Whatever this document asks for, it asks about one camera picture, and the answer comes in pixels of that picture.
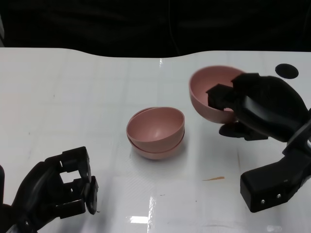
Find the bowl rim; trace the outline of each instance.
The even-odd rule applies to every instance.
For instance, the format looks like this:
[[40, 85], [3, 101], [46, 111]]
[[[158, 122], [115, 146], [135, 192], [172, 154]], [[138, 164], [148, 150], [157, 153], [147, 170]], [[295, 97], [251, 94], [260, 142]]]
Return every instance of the bowl rim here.
[[173, 150], [175, 147], [177, 147], [177, 146], [182, 142], [182, 140], [184, 139], [184, 136], [185, 136], [185, 130], [184, 130], [184, 133], [183, 133], [183, 136], [182, 136], [181, 140], [180, 140], [173, 148], [171, 148], [171, 149], [169, 149], [169, 150], [166, 150], [166, 151], [163, 151], [163, 152], [156, 152], [156, 153], [154, 153], [154, 152], [148, 152], [148, 151], [142, 150], [141, 148], [139, 148], [138, 146], [136, 146], [136, 145], [131, 141], [131, 139], [130, 139], [129, 137], [127, 137], [127, 139], [130, 141], [130, 143], [132, 144], [133, 147], [137, 148], [138, 150], [140, 150], [140, 151], [142, 151], [142, 152], [149, 153], [149, 154], [163, 154], [163, 153], [169, 152], [169, 151]]
[[[164, 138], [158, 139], [158, 140], [154, 140], [154, 141], [141, 141], [141, 140], [137, 140], [137, 139], [135, 139], [135, 138], [133, 138], [133, 137], [131, 137], [131, 136], [129, 135], [129, 133], [128, 133], [128, 126], [129, 126], [129, 124], [132, 122], [133, 119], [135, 119], [138, 115], [140, 115], [140, 114], [142, 114], [142, 113], [145, 113], [145, 112], [148, 112], [148, 111], [151, 111], [151, 110], [155, 110], [155, 109], [159, 109], [159, 108], [169, 108], [169, 109], [173, 109], [173, 110], [176, 110], [176, 111], [178, 111], [178, 112], [181, 113], [181, 115], [182, 115], [182, 117], [183, 117], [183, 122], [182, 122], [182, 124], [180, 125], [180, 127], [179, 127], [176, 131], [174, 131], [171, 135], [169, 135], [169, 136], [167, 136], [167, 137], [164, 137]], [[177, 108], [173, 108], [173, 107], [153, 107], [153, 108], [150, 108], [150, 109], [145, 109], [145, 111], [143, 111], [143, 110], [141, 110], [141, 111], [139, 111], [138, 113], [136, 113], [135, 115], [133, 115], [133, 117], [129, 120], [129, 122], [127, 123], [127, 126], [126, 126], [126, 135], [127, 135], [127, 137], [129, 137], [129, 138], [131, 138], [131, 139], [134, 139], [134, 140], [136, 140], [136, 141], [138, 141], [138, 142], [159, 142], [159, 141], [161, 141], [161, 140], [165, 140], [166, 138], [168, 138], [168, 137], [174, 135], [175, 133], [177, 133], [178, 131], [180, 131], [182, 128], [185, 127], [185, 115], [183, 114], [182, 111], [180, 111], [180, 110], [177, 109]]]
[[203, 69], [207, 69], [207, 68], [216, 68], [216, 67], [232, 68], [232, 69], [235, 69], [235, 70], [237, 70], [237, 71], [241, 71], [241, 73], [245, 73], [245, 71], [240, 70], [240, 69], [237, 69], [237, 68], [234, 68], [234, 67], [231, 67], [231, 66], [219, 65], [219, 66], [203, 67], [203, 68], [197, 70], [196, 72], [194, 72], [194, 73], [192, 74], [192, 76], [191, 76], [191, 78], [190, 78], [190, 80], [189, 80], [189, 91], [190, 91], [191, 96], [192, 96], [197, 102], [199, 102], [202, 106], [207, 107], [207, 108], [209, 108], [209, 109], [211, 109], [211, 110], [214, 110], [214, 111], [216, 111], [216, 112], [228, 112], [228, 113], [230, 113], [231, 111], [227, 111], [227, 110], [223, 110], [223, 111], [222, 111], [222, 110], [218, 110], [218, 109], [216, 109], [216, 108], [212, 108], [212, 107], [209, 107], [208, 105], [203, 104], [203, 103], [202, 103], [201, 101], [199, 101], [199, 99], [194, 95], [194, 93], [193, 93], [193, 91], [192, 91], [192, 88], [191, 88], [191, 82], [192, 82], [192, 80], [194, 79], [195, 74], [197, 74], [198, 72], [200, 72], [200, 71], [203, 70]]

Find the white table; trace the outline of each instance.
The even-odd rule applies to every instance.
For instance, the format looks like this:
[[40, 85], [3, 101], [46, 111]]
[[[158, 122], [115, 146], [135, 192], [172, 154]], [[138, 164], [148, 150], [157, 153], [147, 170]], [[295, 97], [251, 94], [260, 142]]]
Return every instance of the white table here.
[[[218, 134], [191, 105], [196, 70], [228, 65], [275, 75], [289, 63], [288, 83], [311, 107], [311, 53], [210, 51], [177, 58], [98, 57], [63, 49], [0, 49], [0, 164], [11, 204], [30, 169], [65, 150], [86, 146], [99, 183], [98, 209], [56, 219], [41, 233], [309, 233], [311, 182], [286, 204], [252, 214], [240, 175], [282, 158], [285, 144]], [[138, 110], [171, 106], [186, 117], [186, 147], [168, 161], [131, 150], [125, 127]], [[225, 179], [203, 181], [224, 176]], [[77, 174], [65, 174], [72, 181]]]

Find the black curtain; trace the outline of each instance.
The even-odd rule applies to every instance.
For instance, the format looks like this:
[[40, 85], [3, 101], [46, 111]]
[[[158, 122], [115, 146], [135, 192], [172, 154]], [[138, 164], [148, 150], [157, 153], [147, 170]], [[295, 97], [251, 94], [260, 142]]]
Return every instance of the black curtain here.
[[6, 47], [114, 57], [310, 51], [310, 0], [2, 0]]

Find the white tabletop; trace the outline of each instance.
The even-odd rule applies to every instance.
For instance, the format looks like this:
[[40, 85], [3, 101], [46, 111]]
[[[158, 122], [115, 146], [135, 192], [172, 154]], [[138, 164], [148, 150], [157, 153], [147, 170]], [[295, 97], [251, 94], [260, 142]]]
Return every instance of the white tabletop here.
[[[190, 76], [228, 65], [274, 75], [311, 107], [311, 53], [210, 51], [177, 58], [108, 58], [63, 49], [0, 49], [0, 164], [4, 202], [11, 204], [30, 169], [46, 158], [86, 146], [99, 184], [98, 210], [49, 223], [41, 233], [309, 233], [311, 182], [286, 204], [250, 213], [240, 175], [280, 160], [284, 143], [246, 142], [218, 134], [219, 124], [191, 105]], [[168, 161], [135, 154], [125, 127], [146, 107], [185, 114], [185, 148]], [[204, 181], [224, 176], [225, 179]], [[72, 181], [77, 174], [65, 174]]]

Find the robotic arm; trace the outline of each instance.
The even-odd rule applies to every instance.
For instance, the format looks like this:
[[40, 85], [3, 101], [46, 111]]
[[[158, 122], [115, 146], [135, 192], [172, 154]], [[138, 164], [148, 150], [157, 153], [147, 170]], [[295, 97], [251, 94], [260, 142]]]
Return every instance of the robotic arm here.
[[[81, 178], [63, 183], [60, 173], [73, 171], [79, 171]], [[85, 147], [38, 163], [21, 183], [11, 206], [3, 204], [4, 171], [0, 167], [0, 233], [35, 233], [56, 217], [79, 215], [86, 207], [95, 214], [97, 191]]]
[[285, 157], [241, 175], [241, 194], [251, 212], [287, 202], [311, 176], [310, 114], [302, 98], [285, 81], [259, 74], [236, 77], [233, 87], [218, 84], [207, 91], [210, 107], [231, 108], [237, 122], [220, 134], [287, 142]]

